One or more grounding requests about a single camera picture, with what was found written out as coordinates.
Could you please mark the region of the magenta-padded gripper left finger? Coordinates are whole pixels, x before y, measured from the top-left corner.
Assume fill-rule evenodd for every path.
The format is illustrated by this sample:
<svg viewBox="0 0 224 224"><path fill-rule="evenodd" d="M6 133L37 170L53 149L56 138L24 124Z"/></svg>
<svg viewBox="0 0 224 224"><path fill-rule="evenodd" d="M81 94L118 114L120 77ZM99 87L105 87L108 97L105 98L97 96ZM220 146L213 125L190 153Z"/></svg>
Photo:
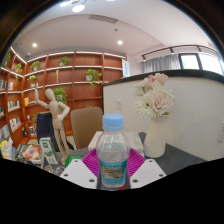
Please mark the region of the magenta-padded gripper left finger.
<svg viewBox="0 0 224 224"><path fill-rule="evenodd" d="M96 189L100 172L96 150L88 152L82 159L73 159L60 175L78 186Z"/></svg>

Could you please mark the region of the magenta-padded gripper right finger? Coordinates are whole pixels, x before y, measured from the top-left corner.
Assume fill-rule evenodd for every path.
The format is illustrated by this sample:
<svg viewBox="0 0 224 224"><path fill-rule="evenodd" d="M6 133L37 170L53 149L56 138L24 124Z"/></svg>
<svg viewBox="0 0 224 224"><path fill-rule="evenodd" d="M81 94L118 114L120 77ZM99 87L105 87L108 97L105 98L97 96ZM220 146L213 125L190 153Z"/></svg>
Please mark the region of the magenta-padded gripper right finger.
<svg viewBox="0 0 224 224"><path fill-rule="evenodd" d="M130 150L127 174L131 189L141 188L166 176L154 159L145 159L134 149Z"/></svg>

